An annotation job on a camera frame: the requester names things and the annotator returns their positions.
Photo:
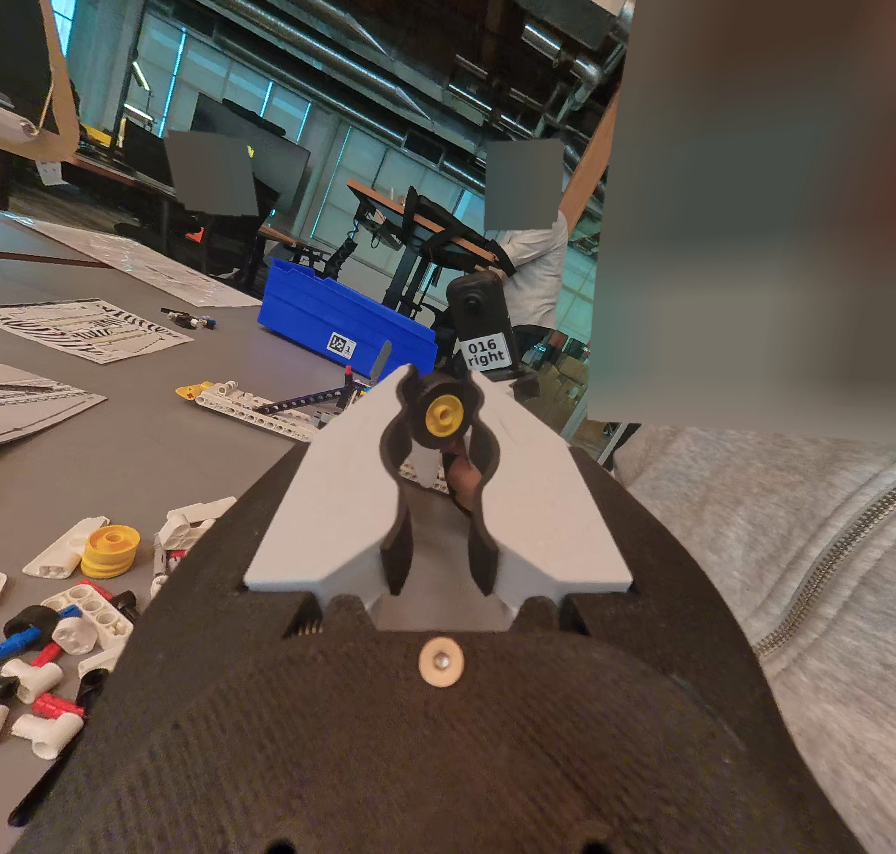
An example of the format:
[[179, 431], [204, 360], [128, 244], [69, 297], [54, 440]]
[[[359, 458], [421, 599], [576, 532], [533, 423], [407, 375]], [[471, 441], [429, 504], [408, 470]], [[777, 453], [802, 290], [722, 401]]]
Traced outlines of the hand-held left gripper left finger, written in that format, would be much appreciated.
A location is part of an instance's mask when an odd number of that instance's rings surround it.
[[244, 574], [255, 592], [380, 599], [402, 591], [413, 555], [399, 467], [411, 451], [399, 367], [309, 444]]

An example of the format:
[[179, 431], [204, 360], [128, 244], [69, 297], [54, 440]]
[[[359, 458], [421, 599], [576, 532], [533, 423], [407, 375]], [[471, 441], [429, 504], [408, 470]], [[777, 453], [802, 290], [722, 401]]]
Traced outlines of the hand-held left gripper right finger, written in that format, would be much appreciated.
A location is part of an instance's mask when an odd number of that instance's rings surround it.
[[570, 448], [500, 384], [469, 375], [469, 568], [508, 608], [629, 591], [633, 576]]

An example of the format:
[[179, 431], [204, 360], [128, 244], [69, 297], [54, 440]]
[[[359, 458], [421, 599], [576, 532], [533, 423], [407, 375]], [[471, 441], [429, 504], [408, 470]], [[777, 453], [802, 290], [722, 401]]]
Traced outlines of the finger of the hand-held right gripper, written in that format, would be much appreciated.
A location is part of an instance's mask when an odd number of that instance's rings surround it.
[[442, 453], [438, 449], [430, 449], [413, 443], [409, 454], [409, 469], [413, 479], [423, 489], [448, 492], [443, 467]]

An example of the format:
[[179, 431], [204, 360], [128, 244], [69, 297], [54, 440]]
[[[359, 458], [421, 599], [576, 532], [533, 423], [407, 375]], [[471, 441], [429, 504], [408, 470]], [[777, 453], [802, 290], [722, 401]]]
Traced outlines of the black lego wheel yellow hub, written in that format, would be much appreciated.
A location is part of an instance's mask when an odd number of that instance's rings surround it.
[[478, 390], [469, 379], [442, 372], [410, 372], [397, 393], [411, 442], [432, 451], [463, 437], [479, 404]]

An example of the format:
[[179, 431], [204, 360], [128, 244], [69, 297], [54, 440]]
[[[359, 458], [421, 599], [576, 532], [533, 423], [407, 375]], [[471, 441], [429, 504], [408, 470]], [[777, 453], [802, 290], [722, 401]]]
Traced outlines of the partly built lego model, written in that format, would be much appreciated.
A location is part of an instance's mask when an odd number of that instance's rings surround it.
[[309, 444], [337, 416], [343, 414], [375, 387], [384, 373], [392, 344], [383, 344], [367, 381], [356, 378], [346, 367], [342, 386], [281, 401], [265, 400], [239, 388], [235, 381], [203, 381], [181, 386], [175, 394], [182, 400], [239, 422], [259, 427], [298, 443]]

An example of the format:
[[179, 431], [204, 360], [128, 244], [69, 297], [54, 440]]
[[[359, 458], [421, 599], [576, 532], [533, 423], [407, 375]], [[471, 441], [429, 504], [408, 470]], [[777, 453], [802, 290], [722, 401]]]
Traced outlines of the pile of loose lego pieces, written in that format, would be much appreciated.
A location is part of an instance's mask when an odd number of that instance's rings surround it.
[[162, 568], [186, 546], [182, 537], [193, 546], [136, 618], [124, 613], [137, 611], [130, 591], [112, 595], [87, 579], [7, 621], [2, 706], [18, 695], [26, 710], [11, 733], [50, 762], [8, 818], [24, 829], [14, 852], [73, 852], [75, 836], [119, 793], [126, 819], [145, 798], [174, 800], [167, 786], [126, 792], [125, 784], [152, 736], [249, 652], [253, 601], [241, 577], [252, 509], [243, 496], [171, 512], [153, 539]]

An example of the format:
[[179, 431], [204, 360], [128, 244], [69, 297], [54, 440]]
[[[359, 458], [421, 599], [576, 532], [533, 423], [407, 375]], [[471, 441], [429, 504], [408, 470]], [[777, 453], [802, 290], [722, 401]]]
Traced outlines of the person's right hand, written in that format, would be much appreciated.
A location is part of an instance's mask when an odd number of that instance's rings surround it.
[[461, 441], [442, 451], [442, 468], [452, 502], [469, 516], [482, 475], [469, 460]]

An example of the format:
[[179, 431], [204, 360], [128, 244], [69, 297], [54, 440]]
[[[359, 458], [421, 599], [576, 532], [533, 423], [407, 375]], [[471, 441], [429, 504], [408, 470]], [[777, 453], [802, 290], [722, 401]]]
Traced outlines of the wooden standing desk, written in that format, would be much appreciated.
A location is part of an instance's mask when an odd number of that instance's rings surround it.
[[399, 266], [383, 299], [387, 308], [415, 318], [426, 307], [429, 283], [437, 281], [442, 269], [469, 274], [498, 268], [506, 277], [515, 274], [498, 243], [473, 232], [415, 189], [409, 189], [405, 203], [398, 203], [353, 178], [347, 187], [357, 198], [355, 225], [400, 251]]

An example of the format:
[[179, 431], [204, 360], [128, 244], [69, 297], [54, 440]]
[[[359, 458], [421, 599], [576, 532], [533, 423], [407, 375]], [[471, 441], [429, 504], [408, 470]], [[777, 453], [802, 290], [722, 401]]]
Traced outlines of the blue plastic bin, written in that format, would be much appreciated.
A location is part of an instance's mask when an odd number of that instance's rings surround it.
[[257, 321], [363, 377], [371, 378], [385, 344], [382, 376], [407, 365], [420, 375], [434, 369], [431, 329], [306, 266], [273, 260]]

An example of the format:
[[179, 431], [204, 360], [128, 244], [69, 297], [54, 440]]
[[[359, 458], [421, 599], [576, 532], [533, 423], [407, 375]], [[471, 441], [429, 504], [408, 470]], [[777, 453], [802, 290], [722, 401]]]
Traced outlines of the grey hoodie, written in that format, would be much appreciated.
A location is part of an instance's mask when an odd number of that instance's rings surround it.
[[613, 474], [721, 592], [865, 850], [894, 852], [894, 443], [641, 425]]

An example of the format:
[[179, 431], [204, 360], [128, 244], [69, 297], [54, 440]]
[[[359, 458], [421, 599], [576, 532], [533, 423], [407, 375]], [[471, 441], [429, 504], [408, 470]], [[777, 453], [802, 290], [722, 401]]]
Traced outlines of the black monitor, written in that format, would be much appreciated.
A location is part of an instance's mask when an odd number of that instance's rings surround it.
[[236, 102], [200, 93], [190, 129], [241, 141], [252, 150], [253, 175], [278, 194], [276, 210], [291, 209], [308, 166], [310, 153], [285, 131]]

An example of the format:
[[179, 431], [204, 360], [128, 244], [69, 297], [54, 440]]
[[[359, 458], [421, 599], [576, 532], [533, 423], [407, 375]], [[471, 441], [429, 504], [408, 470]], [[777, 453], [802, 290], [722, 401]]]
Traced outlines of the striped sticker sheet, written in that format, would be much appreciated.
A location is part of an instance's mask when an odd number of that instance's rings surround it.
[[97, 298], [4, 304], [1, 328], [97, 365], [152, 355], [194, 339]]

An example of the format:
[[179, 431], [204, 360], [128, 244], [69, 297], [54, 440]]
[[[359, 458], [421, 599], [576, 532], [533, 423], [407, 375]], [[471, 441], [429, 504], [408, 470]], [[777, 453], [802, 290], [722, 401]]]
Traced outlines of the white printed paper sheet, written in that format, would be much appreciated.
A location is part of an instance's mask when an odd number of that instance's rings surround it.
[[126, 237], [4, 215], [37, 233], [202, 308], [259, 306], [261, 301]]

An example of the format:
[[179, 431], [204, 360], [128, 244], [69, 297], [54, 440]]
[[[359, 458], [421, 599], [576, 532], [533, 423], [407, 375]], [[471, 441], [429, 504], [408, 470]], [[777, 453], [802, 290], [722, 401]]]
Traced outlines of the printed instruction booklet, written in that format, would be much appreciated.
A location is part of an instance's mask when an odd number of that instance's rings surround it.
[[86, 390], [1, 366], [1, 444], [15, 442], [105, 402]]

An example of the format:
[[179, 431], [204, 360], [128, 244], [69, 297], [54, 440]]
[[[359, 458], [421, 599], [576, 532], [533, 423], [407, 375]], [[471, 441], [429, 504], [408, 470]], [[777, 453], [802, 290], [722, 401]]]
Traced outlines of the black board panel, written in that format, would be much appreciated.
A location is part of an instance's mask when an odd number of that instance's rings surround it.
[[50, 0], [1, 0], [1, 147], [65, 162], [80, 125]]

